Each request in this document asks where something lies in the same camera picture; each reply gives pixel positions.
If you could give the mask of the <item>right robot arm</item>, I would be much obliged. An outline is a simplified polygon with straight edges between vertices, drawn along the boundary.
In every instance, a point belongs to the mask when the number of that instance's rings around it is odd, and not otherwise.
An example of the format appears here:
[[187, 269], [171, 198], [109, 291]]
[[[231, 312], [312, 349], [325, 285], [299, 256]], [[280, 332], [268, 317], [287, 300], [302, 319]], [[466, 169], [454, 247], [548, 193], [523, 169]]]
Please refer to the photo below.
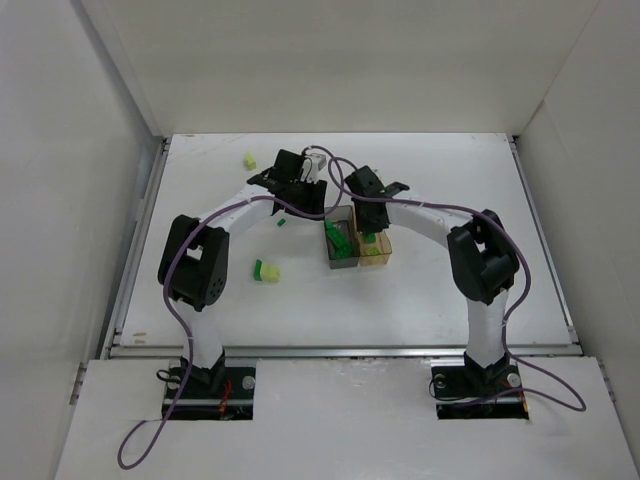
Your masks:
[[345, 179], [355, 206], [361, 233], [379, 233], [396, 225], [418, 233], [444, 247], [449, 255], [454, 283], [465, 297], [468, 341], [464, 367], [438, 373], [467, 397], [480, 397], [498, 388], [509, 367], [502, 340], [503, 318], [509, 290], [520, 264], [504, 238], [499, 217], [454, 205], [436, 205], [412, 195], [410, 188], [394, 182], [382, 184], [369, 167]]

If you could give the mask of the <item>light green small lego brick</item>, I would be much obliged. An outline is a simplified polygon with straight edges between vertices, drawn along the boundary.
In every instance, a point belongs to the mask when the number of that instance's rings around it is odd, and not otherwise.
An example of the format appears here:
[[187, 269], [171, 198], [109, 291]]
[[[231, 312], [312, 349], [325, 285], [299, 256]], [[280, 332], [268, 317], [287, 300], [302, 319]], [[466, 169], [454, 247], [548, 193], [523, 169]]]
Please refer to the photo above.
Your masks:
[[251, 153], [246, 153], [244, 156], [244, 165], [245, 167], [252, 171], [257, 168], [257, 162], [254, 156]]

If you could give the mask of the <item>dark green curved lego piece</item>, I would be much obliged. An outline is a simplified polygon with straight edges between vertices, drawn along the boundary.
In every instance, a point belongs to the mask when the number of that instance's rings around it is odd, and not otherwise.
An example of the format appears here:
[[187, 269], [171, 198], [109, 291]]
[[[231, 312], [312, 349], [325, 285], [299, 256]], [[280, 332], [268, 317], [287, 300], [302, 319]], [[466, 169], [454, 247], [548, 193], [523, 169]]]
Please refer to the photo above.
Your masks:
[[333, 232], [333, 233], [336, 233], [338, 231], [335, 224], [330, 220], [325, 220], [325, 229], [327, 232]]

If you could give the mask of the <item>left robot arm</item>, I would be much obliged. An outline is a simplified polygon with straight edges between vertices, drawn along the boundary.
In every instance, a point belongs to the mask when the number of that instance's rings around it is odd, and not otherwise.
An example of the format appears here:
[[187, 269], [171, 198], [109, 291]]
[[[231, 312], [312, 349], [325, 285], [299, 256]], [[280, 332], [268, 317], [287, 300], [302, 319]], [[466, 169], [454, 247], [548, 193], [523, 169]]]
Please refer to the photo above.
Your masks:
[[202, 216], [177, 216], [158, 268], [165, 306], [184, 331], [182, 380], [212, 385], [222, 376], [224, 348], [215, 322], [202, 312], [216, 303], [227, 284], [231, 241], [282, 210], [320, 220], [327, 182], [319, 172], [322, 154], [279, 150], [273, 166], [251, 176], [218, 209]]

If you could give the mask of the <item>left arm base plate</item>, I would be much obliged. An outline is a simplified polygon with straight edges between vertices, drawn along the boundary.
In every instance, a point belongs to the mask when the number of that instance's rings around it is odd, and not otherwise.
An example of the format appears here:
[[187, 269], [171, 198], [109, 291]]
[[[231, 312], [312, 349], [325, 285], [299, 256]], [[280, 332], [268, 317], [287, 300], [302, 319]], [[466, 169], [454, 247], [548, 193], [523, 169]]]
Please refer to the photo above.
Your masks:
[[194, 367], [168, 419], [252, 420], [255, 387], [255, 365], [227, 365], [222, 358], [211, 369]]

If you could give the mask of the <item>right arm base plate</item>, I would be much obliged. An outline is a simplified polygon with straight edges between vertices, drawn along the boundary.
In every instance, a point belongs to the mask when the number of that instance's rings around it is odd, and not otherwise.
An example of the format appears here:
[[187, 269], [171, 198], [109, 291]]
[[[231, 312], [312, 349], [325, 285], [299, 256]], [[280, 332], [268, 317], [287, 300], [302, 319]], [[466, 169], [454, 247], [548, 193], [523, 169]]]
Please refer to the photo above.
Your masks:
[[486, 384], [476, 382], [464, 365], [436, 365], [431, 374], [429, 393], [439, 420], [529, 419], [516, 365]]

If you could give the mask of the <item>dark green 2x4 lego brick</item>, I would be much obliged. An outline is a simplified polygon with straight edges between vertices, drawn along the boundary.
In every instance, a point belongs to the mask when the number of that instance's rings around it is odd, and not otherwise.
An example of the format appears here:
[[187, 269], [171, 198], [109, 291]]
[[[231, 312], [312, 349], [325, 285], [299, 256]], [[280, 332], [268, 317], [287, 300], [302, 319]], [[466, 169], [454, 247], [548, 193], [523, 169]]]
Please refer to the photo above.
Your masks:
[[327, 232], [326, 235], [333, 245], [332, 259], [349, 258], [354, 255], [354, 249], [349, 239], [339, 230], [336, 233]]

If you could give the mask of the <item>light green curved lego brick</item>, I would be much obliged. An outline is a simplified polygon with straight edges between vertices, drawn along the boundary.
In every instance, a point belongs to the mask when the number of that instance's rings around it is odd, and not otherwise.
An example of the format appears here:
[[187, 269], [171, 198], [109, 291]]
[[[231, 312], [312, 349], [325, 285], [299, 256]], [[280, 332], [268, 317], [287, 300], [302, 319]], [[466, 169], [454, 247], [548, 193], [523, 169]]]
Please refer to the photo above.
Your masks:
[[280, 280], [280, 268], [276, 265], [263, 263], [260, 269], [260, 278], [263, 282], [278, 283]]

